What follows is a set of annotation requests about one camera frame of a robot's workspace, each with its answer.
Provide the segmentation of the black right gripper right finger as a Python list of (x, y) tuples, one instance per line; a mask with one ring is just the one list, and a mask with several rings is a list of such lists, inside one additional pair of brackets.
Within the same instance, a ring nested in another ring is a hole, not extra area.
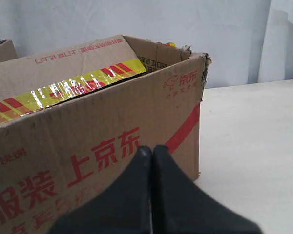
[(163, 145), (152, 154), (152, 224), (155, 234), (262, 233), (195, 185)]

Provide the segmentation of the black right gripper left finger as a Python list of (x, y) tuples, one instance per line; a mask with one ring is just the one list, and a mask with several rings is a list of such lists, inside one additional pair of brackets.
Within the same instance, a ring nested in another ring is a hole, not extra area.
[(60, 217), (50, 234), (149, 234), (152, 151), (138, 148), (117, 179), (101, 194)]

